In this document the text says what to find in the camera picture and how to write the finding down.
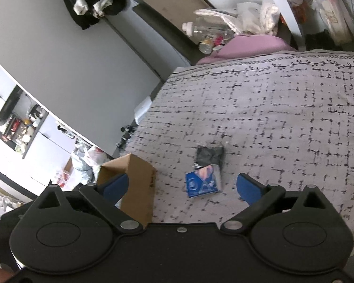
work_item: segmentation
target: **screw head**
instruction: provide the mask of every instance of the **screw head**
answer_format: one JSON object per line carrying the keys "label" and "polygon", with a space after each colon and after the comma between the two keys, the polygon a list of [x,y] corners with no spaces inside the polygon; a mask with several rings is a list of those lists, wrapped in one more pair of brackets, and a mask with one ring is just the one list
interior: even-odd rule
{"label": "screw head", "polygon": [[125,230],[134,230],[139,226],[139,222],[135,220],[125,220],[121,223],[121,228]]}
{"label": "screw head", "polygon": [[186,233],[188,231],[188,229],[187,228],[184,228],[184,227],[179,227],[179,228],[177,228],[177,232],[178,233]]}
{"label": "screw head", "polygon": [[243,224],[237,220],[229,220],[224,223],[224,227],[228,230],[238,230],[242,228]]}

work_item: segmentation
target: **blue package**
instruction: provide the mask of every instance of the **blue package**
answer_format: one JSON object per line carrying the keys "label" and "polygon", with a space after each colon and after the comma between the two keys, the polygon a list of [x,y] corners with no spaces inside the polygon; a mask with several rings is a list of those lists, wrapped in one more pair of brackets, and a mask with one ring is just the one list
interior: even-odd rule
{"label": "blue package", "polygon": [[189,198],[218,192],[222,189],[218,165],[208,165],[186,174],[186,189]]}

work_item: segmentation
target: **pink cloth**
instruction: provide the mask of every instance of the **pink cloth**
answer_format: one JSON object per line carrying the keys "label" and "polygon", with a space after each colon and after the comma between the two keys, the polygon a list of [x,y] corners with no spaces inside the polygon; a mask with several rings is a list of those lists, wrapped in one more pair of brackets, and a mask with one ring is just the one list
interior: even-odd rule
{"label": "pink cloth", "polygon": [[197,65],[233,58],[244,58],[279,51],[294,51],[283,39],[270,35],[235,36],[219,52],[202,58]]}

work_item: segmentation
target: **white patterned fabric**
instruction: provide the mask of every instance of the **white patterned fabric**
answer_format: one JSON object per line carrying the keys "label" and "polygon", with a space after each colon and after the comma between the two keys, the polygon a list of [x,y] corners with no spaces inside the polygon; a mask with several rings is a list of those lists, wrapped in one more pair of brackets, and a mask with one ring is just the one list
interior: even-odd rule
{"label": "white patterned fabric", "polygon": [[[221,193],[188,198],[200,144],[222,142]],[[158,171],[154,222],[216,222],[248,205],[244,172],[287,190],[315,184],[354,233],[354,54],[279,52],[179,70],[125,153]]]}

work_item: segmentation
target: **brown cardboard box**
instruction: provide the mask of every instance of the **brown cardboard box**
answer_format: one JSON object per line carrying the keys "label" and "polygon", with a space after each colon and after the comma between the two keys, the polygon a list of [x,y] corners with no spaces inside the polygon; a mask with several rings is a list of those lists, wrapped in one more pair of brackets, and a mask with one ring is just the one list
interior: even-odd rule
{"label": "brown cardboard box", "polygon": [[153,217],[156,169],[141,158],[127,154],[102,165],[97,184],[101,185],[121,173],[128,175],[129,189],[122,198],[120,209],[146,226]]}

